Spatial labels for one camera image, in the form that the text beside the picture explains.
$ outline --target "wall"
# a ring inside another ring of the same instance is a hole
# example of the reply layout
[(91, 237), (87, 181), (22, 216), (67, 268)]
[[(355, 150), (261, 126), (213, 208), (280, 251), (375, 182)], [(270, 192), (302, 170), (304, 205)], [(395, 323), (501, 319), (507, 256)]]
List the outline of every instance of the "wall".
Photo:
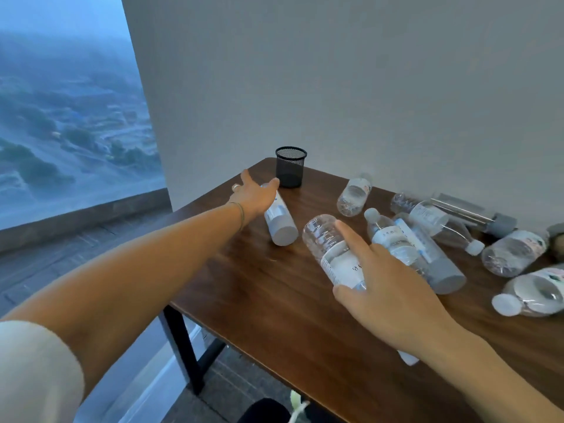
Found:
[(173, 208), (279, 145), (564, 220), (564, 0), (123, 0)]

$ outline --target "white shirt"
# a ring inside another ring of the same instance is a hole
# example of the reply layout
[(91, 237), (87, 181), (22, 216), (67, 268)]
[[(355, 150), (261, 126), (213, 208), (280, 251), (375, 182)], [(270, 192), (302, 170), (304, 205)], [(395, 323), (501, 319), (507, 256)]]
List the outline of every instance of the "white shirt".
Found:
[(72, 423), (84, 375), (71, 349), (45, 327), (0, 322), (0, 416), (10, 423)]

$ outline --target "table leg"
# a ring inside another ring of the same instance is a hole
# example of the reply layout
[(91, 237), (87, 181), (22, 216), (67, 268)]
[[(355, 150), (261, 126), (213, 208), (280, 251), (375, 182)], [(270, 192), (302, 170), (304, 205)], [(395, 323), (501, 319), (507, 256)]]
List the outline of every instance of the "table leg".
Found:
[(204, 388), (204, 374), (221, 353), (225, 343), (215, 339), (201, 358), (196, 360), (182, 314), (167, 305), (159, 315), (159, 319), (186, 380), (190, 381), (194, 393), (199, 395)]

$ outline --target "black mesh cup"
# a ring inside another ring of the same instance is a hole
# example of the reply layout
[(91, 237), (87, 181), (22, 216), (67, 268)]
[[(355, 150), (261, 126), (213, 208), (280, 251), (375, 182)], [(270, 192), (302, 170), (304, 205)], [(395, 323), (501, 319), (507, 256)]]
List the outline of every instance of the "black mesh cup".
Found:
[(307, 153), (297, 147), (280, 147), (276, 150), (276, 177), (280, 186), (295, 188), (302, 185), (303, 160)]

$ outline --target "window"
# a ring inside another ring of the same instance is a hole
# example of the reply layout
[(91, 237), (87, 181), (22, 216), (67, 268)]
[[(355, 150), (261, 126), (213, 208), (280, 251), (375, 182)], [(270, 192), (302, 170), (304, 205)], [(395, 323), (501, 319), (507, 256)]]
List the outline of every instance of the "window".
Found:
[(0, 229), (165, 187), (121, 0), (0, 5)]

